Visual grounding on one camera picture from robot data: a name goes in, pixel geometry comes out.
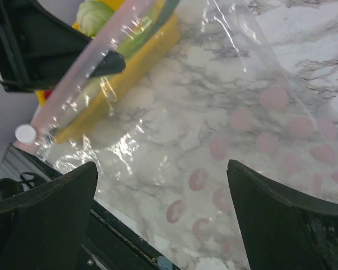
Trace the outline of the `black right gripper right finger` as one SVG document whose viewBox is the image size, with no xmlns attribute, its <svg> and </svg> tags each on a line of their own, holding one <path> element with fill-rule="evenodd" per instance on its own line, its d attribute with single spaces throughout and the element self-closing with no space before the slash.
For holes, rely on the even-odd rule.
<svg viewBox="0 0 338 270">
<path fill-rule="evenodd" d="M 338 269 L 338 204 L 237 160 L 229 161 L 227 176 L 251 269 Z"/>
</svg>

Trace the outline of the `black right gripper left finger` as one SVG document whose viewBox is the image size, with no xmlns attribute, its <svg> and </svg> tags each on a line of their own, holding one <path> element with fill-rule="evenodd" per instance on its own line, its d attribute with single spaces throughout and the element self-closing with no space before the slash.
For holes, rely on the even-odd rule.
<svg viewBox="0 0 338 270">
<path fill-rule="evenodd" d="M 97 179 L 87 162 L 0 201 L 0 269 L 74 269 Z"/>
</svg>

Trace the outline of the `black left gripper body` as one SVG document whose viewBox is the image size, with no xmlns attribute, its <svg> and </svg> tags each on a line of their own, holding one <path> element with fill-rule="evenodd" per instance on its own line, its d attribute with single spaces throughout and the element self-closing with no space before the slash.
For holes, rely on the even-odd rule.
<svg viewBox="0 0 338 270">
<path fill-rule="evenodd" d="M 53 89 L 90 41 L 38 1 L 0 1 L 0 84 L 16 93 Z"/>
</svg>

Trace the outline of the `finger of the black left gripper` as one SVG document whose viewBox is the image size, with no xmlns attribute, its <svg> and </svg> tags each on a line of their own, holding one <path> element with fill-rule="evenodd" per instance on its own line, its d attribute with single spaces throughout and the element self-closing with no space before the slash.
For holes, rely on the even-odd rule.
<svg viewBox="0 0 338 270">
<path fill-rule="evenodd" d="M 119 74 L 126 68 L 124 57 L 118 52 L 92 52 L 88 57 L 86 78 Z"/>
</svg>

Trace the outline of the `clear zip top bag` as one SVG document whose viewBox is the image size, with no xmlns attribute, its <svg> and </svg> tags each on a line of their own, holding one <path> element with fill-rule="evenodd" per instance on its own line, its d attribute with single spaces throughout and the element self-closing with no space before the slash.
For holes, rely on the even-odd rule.
<svg viewBox="0 0 338 270">
<path fill-rule="evenodd" d="M 230 160 L 338 204 L 338 1 L 102 1 L 90 37 L 15 146 L 60 173 L 93 161 L 96 201 L 182 269 L 251 269 Z M 92 52 L 125 62 L 172 15 L 181 38 L 79 140 L 45 132 L 72 108 Z"/>
</svg>

